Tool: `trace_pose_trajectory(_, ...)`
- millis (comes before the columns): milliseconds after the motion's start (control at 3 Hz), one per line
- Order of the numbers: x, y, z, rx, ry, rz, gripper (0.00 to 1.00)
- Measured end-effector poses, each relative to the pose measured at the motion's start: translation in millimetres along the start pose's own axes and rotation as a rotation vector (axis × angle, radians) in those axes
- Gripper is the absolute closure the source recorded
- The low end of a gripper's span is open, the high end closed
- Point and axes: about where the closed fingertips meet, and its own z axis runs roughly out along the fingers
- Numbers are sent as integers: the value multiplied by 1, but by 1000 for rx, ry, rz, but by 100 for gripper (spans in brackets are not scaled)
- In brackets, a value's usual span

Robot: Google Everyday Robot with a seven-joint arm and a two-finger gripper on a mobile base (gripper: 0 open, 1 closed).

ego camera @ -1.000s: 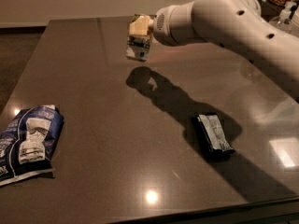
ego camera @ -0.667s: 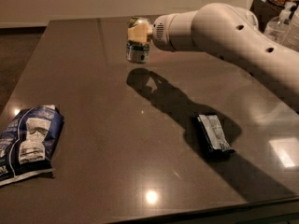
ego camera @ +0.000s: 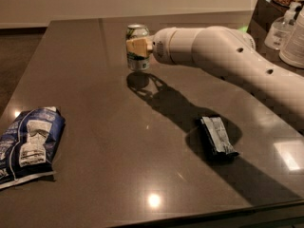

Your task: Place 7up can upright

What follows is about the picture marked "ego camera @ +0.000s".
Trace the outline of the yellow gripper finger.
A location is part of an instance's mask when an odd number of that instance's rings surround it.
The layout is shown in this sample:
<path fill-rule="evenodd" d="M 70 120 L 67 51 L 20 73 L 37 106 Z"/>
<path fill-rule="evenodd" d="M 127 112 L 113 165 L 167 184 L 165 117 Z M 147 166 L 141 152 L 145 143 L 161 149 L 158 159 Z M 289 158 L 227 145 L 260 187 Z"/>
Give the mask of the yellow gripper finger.
<path fill-rule="evenodd" d="M 152 40 L 150 37 L 129 39 L 126 41 L 126 50 L 137 56 L 148 57 L 152 51 Z"/>

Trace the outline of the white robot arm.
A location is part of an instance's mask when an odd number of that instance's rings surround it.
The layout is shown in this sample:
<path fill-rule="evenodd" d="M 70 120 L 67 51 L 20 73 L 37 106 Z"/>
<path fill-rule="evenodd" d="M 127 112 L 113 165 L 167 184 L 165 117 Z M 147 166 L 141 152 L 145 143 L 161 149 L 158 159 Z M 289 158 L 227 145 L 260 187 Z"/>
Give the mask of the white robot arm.
<path fill-rule="evenodd" d="M 304 129 L 304 78 L 256 52 L 253 38 L 225 27 L 164 28 L 126 41 L 134 56 L 198 67 L 253 94 L 298 131 Z"/>

